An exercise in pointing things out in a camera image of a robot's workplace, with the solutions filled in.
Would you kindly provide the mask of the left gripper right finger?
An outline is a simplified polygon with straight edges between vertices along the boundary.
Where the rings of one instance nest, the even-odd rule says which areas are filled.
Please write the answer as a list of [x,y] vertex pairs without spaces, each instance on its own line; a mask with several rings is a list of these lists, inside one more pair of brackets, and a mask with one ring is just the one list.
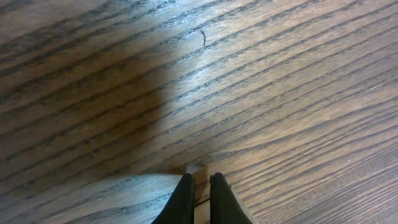
[[210,177],[210,223],[253,224],[220,172]]

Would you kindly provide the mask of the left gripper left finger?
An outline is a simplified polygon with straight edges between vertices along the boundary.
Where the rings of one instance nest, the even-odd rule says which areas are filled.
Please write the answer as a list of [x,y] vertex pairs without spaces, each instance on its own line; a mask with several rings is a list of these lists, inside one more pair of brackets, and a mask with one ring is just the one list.
[[193,224],[194,209],[195,180],[192,174],[186,173],[152,224]]

